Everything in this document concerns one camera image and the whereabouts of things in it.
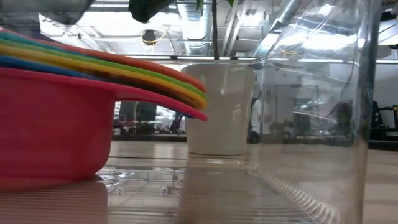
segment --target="wall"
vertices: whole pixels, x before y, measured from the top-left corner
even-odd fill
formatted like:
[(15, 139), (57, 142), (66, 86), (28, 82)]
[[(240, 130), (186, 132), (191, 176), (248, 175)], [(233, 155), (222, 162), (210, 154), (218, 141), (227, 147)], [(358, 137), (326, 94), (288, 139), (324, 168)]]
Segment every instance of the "wall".
[[(397, 60), (397, 50), (383, 59)], [(398, 65), (377, 65), (374, 83), (373, 100), (379, 107), (398, 104)], [(381, 111), (384, 124), (394, 127), (394, 117), (391, 111)]]
[(271, 91), (271, 102), (268, 105), (271, 123), (282, 123), (285, 119), (293, 121), (295, 99), (309, 99), (313, 104), (312, 109), (296, 108), (296, 112), (314, 114), (316, 116), (312, 117), (318, 120), (330, 119), (330, 113), (339, 99), (350, 100), (354, 96), (353, 85), (345, 85), (345, 80), (349, 79), (352, 72), (351, 66), (318, 64), (307, 67), (308, 70), (302, 71), (270, 67), (266, 70), (266, 89)]

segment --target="table surface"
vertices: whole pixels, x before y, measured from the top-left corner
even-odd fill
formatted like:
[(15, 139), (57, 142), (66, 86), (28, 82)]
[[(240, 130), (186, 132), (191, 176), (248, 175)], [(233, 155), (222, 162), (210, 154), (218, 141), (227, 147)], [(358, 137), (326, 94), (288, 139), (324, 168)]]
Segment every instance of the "table surface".
[[(113, 141), (109, 166), (245, 168), (258, 162), (258, 145), (241, 156), (188, 153), (184, 142)], [(398, 223), (398, 152), (369, 150), (364, 224)]]

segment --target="ceiling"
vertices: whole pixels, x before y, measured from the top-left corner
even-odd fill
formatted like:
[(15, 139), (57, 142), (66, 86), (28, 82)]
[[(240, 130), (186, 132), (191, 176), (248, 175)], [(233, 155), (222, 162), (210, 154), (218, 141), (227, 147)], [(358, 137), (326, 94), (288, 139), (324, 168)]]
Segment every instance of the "ceiling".
[[(253, 51), (262, 40), (262, 23), (268, 13), (279, 9), (281, 0), (247, 0), (241, 1), (235, 15), (234, 27), (239, 27), (236, 41), (230, 55), (243, 56)], [(180, 1), (196, 5), (196, 0)], [(159, 12), (146, 24), (134, 20), (128, 11), (128, 0), (96, 0), (84, 13), (83, 17), (72, 26), (65, 26), (40, 15), (41, 31), (54, 40), (79, 47), (108, 51), (123, 55), (188, 55), (187, 42), (206, 42), (209, 50), (204, 55), (211, 54), (213, 47), (211, 13), (208, 17), (208, 35), (201, 39), (188, 39), (184, 33), (193, 33), (198, 27), (183, 27), (178, 13)], [(208, 9), (211, 1), (205, 1)], [(232, 7), (226, 0), (218, 0), (218, 45), (221, 48), (225, 40), (227, 25), (232, 18)], [(241, 16), (242, 11), (250, 15)], [(157, 42), (146, 45), (142, 41), (145, 30), (155, 30)]]
[[(300, 0), (236, 0), (231, 7), (227, 0), (217, 0), (217, 31), (220, 56), (263, 56), (276, 41), (284, 25), (267, 26), (284, 12), (287, 2)], [(54, 7), (63, 10), (66, 2), (59, 0)], [(81, 0), (73, 1), (72, 16), (78, 14), (73, 25), (64, 25), (52, 19), (46, 5), (21, 6), (13, 0), (3, 0), (3, 8), (38, 8), (40, 31), (47, 37), (70, 45), (101, 50), (122, 55), (213, 55), (212, 0), (204, 0), (202, 17), (195, 14), (196, 0), (174, 0), (160, 10), (147, 23), (133, 19), (129, 12), (129, 0)], [(383, 1), (383, 11), (396, 12), (397, 0)], [(143, 38), (145, 30), (153, 30), (155, 44), (148, 44)], [(379, 43), (398, 44), (397, 19), (383, 21), (379, 31)]]

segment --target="pipe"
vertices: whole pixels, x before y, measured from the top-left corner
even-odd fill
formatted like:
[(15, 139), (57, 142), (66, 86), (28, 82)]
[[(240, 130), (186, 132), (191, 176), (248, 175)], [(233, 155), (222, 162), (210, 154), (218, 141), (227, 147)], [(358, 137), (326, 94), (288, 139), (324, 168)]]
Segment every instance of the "pipe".
[(245, 1), (243, 3), (241, 16), (239, 16), (238, 23), (235, 25), (234, 32), (232, 34), (231, 43), (229, 44), (228, 51), (226, 53), (227, 56), (231, 55), (232, 49), (235, 44), (236, 37), (238, 36), (239, 29), (240, 29), (242, 23), (244, 22), (244, 20), (246, 19), (246, 9), (247, 8), (248, 8), (248, 2)]
[[(213, 57), (189, 57), (189, 56), (174, 56), (174, 55), (131, 55), (124, 54), (127, 57), (138, 58), (143, 60), (149, 60), (152, 62), (162, 62), (162, 64), (173, 64), (173, 63), (213, 63), (213, 64), (241, 64), (241, 65), (252, 65), (256, 63), (264, 63), (265, 58), (256, 57), (236, 57), (236, 60), (232, 60), (231, 57), (223, 57), (222, 60), (214, 61)], [(288, 58), (272, 58), (268, 62), (289, 62)], [(299, 63), (329, 63), (329, 64), (354, 64), (359, 66), (353, 61), (344, 61), (338, 59), (298, 59)], [(398, 65), (398, 60), (376, 60), (376, 65)]]
[[(281, 3), (281, 10), (267, 15), (263, 25), (264, 38), (262, 42), (266, 42), (268, 33), (275, 31), (283, 26), (289, 24), (293, 19), (295, 13), (299, 9), (302, 0), (283, 0)], [(260, 44), (258, 48), (252, 53), (253, 57), (263, 57), (268, 52), (267, 44)]]
[[(51, 35), (49, 36), (50, 38), (52, 38), (53, 40), (64, 40), (65, 37), (63, 35)], [(78, 37), (77, 35), (69, 35), (68, 37)], [(132, 39), (141, 39), (140, 35), (131, 35), (131, 36), (100, 36), (98, 37), (97, 35), (91, 35), (90, 37), (92, 37), (95, 40), (98, 41), (102, 41), (102, 42), (118, 42), (118, 41), (130, 41)], [(176, 38), (176, 37), (167, 37), (167, 38), (162, 38), (159, 39), (157, 41), (161, 41), (161, 40), (175, 40), (178, 43), (184, 43), (184, 42), (206, 42), (206, 43), (212, 43), (211, 39), (202, 39), (202, 40), (195, 40), (195, 39), (180, 39), (180, 38)], [(239, 40), (241, 41), (248, 41), (248, 42), (259, 42), (258, 39), (246, 39), (246, 38), (239, 38)]]
[(170, 43), (170, 47), (171, 47), (171, 49), (173, 51), (173, 54), (176, 55), (177, 53), (176, 53), (175, 48), (173, 46), (172, 40), (170, 39), (170, 34), (169, 34), (169, 32), (167, 30), (166, 30), (166, 34), (167, 34), (167, 37), (169, 38), (169, 43)]
[(271, 25), (269, 32), (289, 24), (299, 9), (301, 3), (302, 0), (283, 0), (281, 3), (282, 9), (280, 10), (279, 15), (277, 16), (273, 25)]
[[(91, 41), (93, 44), (97, 45), (103, 52), (109, 52), (109, 53), (116, 53), (115, 50), (112, 49), (112, 47), (108, 43), (104, 43), (104, 46), (102, 46), (100, 43), (98, 43), (94, 38), (92, 38), (90, 35), (88, 35), (84, 29), (82, 29), (78, 25), (74, 25), (77, 27), (78, 32), (82, 33), (84, 37), (87, 37), (89, 41)], [(94, 34), (95, 37), (101, 38), (101, 36), (91, 27), (88, 26), (89, 30)]]
[(224, 52), (225, 52), (225, 49), (226, 49), (226, 44), (228, 43), (229, 35), (231, 33), (232, 25), (234, 24), (236, 11), (238, 10), (238, 2), (239, 2), (238, 0), (234, 1), (233, 5), (232, 5), (231, 17), (229, 18), (228, 25), (226, 27), (224, 41), (223, 41), (223, 46), (221, 48), (220, 55), (224, 55)]
[(49, 18), (46, 18), (46, 22), (44, 24), (47, 24), (48, 26), (58, 29), (62, 33), (62, 37), (64, 39), (70, 40), (76, 46), (81, 47), (81, 48), (86, 48), (85, 46), (87, 46), (89, 49), (94, 50), (94, 48), (92, 48), (90, 45), (88, 45), (86, 42), (82, 41), (81, 39), (73, 38), (72, 36), (68, 35), (68, 33), (70, 33), (70, 31), (68, 30), (68, 28), (65, 25), (55, 22)]
[[(196, 4), (181, 4), (177, 1), (177, 8), (181, 15), (181, 28), (184, 39), (203, 40), (208, 37), (210, 6), (203, 5), (203, 10), (197, 10)], [(209, 43), (186, 42), (188, 55), (207, 55)]]

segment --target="leaf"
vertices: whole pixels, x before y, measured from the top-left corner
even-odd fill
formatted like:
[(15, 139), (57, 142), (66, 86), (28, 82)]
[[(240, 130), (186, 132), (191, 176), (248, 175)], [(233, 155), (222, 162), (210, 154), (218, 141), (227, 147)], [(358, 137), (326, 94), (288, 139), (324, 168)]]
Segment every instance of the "leaf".
[(199, 10), (199, 9), (202, 8), (203, 1), (204, 1), (204, 0), (197, 0), (197, 10)]
[(201, 14), (203, 15), (203, 5), (204, 0), (197, 0), (197, 10), (200, 9)]

